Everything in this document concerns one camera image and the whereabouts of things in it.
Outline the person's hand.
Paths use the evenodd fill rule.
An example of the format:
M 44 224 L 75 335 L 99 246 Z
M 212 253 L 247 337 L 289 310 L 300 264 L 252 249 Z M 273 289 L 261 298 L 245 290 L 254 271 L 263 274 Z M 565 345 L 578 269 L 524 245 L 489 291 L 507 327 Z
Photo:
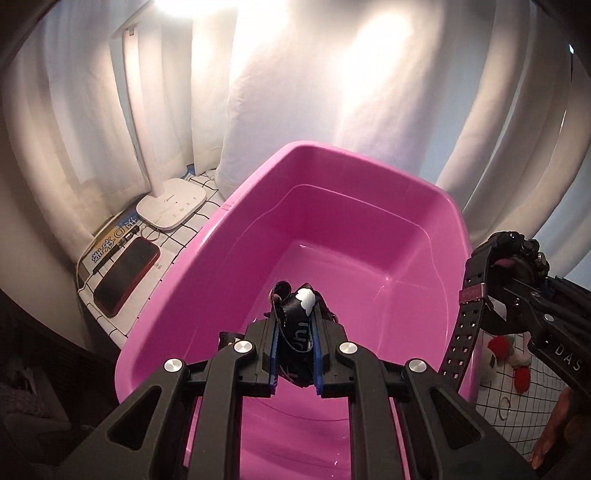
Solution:
M 567 424 L 574 396 L 575 392 L 570 387 L 566 387 L 561 392 L 548 423 L 531 454 L 530 464 L 534 469 L 538 469 L 543 464 L 544 457 L 556 443 L 560 430 Z

